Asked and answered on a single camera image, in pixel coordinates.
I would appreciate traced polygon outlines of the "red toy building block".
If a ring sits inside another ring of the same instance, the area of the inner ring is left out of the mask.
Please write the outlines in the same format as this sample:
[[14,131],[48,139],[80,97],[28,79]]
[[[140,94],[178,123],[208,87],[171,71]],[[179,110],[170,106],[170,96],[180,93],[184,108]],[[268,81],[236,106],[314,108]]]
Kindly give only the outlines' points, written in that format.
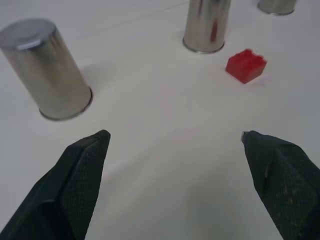
[[263,73],[267,63],[263,56],[247,48],[228,59],[225,71],[242,84],[247,84]]

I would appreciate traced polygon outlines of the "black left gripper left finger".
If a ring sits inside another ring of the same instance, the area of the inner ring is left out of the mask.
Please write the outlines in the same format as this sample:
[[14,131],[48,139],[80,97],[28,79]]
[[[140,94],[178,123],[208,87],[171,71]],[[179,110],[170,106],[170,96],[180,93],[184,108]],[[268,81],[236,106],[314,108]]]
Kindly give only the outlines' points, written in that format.
[[0,240],[85,240],[110,139],[100,130],[69,145],[32,187]]

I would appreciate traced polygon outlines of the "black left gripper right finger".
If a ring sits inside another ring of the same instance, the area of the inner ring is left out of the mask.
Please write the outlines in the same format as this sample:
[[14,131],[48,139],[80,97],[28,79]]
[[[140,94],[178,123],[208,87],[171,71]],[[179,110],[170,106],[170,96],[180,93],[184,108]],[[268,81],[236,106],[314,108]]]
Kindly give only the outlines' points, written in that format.
[[320,240],[320,169],[296,144],[245,131],[254,188],[283,240]]

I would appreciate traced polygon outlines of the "silver metal can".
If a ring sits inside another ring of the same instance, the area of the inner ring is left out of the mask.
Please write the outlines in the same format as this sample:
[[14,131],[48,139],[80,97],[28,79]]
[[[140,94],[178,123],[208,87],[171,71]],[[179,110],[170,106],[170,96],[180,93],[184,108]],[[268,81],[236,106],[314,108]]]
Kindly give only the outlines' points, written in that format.
[[189,0],[183,45],[190,51],[212,54],[225,45],[231,0]]
[[92,89],[49,19],[29,18],[6,26],[0,30],[0,50],[45,118],[68,120],[92,103]]
[[294,12],[297,0],[260,0],[257,8],[268,15],[286,16]]

